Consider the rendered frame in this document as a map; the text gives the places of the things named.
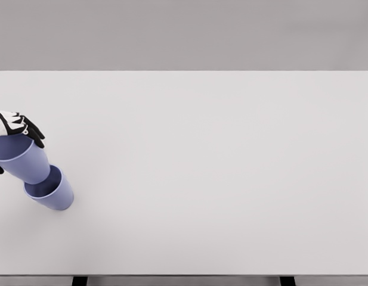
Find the lavender blue cup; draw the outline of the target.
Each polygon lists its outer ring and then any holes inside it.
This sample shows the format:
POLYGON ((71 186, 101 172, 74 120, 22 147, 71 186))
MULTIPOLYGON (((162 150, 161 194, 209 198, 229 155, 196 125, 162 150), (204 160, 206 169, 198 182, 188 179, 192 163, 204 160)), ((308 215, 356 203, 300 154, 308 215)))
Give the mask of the lavender blue cup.
POLYGON ((45 151, 23 134, 0 136, 0 166, 28 184, 44 181, 51 170, 45 151))
POLYGON ((74 201, 69 181, 55 165, 50 165, 50 173, 44 181, 37 184, 25 182, 23 188, 29 198, 52 210, 66 210, 74 201))

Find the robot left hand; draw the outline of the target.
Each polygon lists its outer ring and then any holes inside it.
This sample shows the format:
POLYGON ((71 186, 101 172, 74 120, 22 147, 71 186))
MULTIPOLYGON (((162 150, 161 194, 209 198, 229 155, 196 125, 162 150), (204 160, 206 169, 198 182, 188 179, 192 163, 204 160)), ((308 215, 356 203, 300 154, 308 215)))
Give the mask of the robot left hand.
POLYGON ((0 110, 0 137, 23 134, 32 139, 39 148, 44 148, 44 134, 25 115, 19 112, 0 110))

